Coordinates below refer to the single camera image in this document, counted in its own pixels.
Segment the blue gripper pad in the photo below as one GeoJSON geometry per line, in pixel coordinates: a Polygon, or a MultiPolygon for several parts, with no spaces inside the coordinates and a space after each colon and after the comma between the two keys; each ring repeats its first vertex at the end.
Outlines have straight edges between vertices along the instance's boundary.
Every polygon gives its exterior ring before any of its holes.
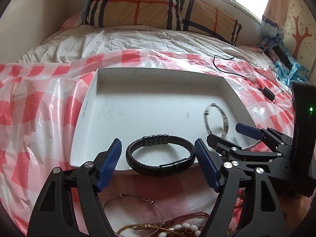
{"type": "Polygon", "coordinates": [[[201,166],[204,178],[209,187],[213,188],[215,191],[218,191],[221,187],[221,184],[219,182],[219,179],[221,178],[221,173],[219,172],[219,170],[223,161],[216,152],[213,152],[219,159],[216,163],[216,166],[214,162],[211,160],[210,156],[208,155],[208,151],[209,150],[205,146],[202,139],[197,139],[195,141],[194,152],[201,166]]]}
{"type": "Polygon", "coordinates": [[[122,143],[119,139],[115,139],[111,144],[108,151],[101,152],[98,154],[96,159],[103,157],[103,164],[98,168],[99,170],[99,180],[96,185],[97,191],[101,192],[105,187],[107,187],[111,181],[114,169],[118,163],[122,153],[122,143]]]}
{"type": "Polygon", "coordinates": [[[248,136],[255,140],[262,140],[264,137],[259,129],[244,125],[242,123],[238,123],[235,129],[237,133],[248,136]]]}

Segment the beige pillow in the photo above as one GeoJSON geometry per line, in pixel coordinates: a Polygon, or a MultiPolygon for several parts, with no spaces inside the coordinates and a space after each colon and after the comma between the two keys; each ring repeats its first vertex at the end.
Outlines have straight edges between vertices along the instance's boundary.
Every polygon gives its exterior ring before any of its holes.
{"type": "Polygon", "coordinates": [[[86,24],[94,27],[147,25],[183,29],[180,0],[91,0],[86,24]]]}
{"type": "Polygon", "coordinates": [[[202,0],[181,0],[183,30],[238,44],[242,29],[238,20],[229,17],[215,6],[202,0]]]}

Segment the white bedsheet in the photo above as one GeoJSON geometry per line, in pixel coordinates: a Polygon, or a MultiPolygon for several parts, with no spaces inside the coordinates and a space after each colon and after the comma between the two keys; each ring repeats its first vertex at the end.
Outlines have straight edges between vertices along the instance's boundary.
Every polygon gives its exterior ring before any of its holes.
{"type": "Polygon", "coordinates": [[[239,49],[200,34],[149,26],[94,28],[81,25],[65,32],[59,31],[43,45],[30,50],[19,62],[70,63],[97,53],[124,49],[165,50],[211,57],[216,54],[224,58],[242,55],[253,66],[274,68],[273,62],[264,53],[254,52],[251,48],[243,46],[239,49]]]}

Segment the gold chain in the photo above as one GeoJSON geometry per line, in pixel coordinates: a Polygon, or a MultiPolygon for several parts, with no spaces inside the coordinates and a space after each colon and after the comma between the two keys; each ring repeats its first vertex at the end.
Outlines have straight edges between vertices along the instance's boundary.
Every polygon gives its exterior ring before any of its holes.
{"type": "MultiPolygon", "coordinates": [[[[148,230],[148,229],[158,229],[159,226],[160,225],[158,225],[158,224],[131,224],[131,225],[126,225],[126,226],[122,227],[121,229],[119,229],[117,231],[117,234],[121,234],[121,232],[123,232],[127,228],[134,228],[134,230],[148,230]]],[[[164,232],[173,233],[173,234],[176,234],[176,235],[181,236],[181,237],[184,236],[181,233],[178,233],[178,232],[173,231],[173,230],[169,230],[167,228],[161,227],[160,229],[164,232]]]]}

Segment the pink curtain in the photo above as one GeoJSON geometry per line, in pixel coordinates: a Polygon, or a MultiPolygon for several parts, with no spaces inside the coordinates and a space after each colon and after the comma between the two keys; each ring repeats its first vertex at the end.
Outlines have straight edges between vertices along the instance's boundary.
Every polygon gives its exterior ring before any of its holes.
{"type": "Polygon", "coordinates": [[[264,36],[259,47],[268,50],[277,46],[284,38],[283,27],[288,13],[289,0],[269,0],[261,21],[261,34],[264,36]]]}

